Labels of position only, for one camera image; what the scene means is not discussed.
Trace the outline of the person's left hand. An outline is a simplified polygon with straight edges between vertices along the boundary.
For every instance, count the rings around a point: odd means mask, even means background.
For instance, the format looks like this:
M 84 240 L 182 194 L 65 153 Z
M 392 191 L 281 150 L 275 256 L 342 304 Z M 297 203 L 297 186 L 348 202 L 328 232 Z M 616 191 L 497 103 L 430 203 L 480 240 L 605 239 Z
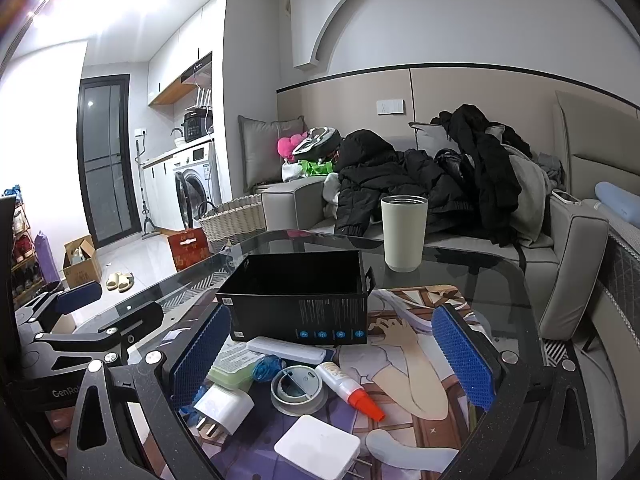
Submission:
M 54 436 L 50 440 L 51 450 L 55 455 L 66 460 L 70 447 L 70 427 L 73 423 L 75 409 L 60 408 L 48 411 L 46 415 L 54 432 Z

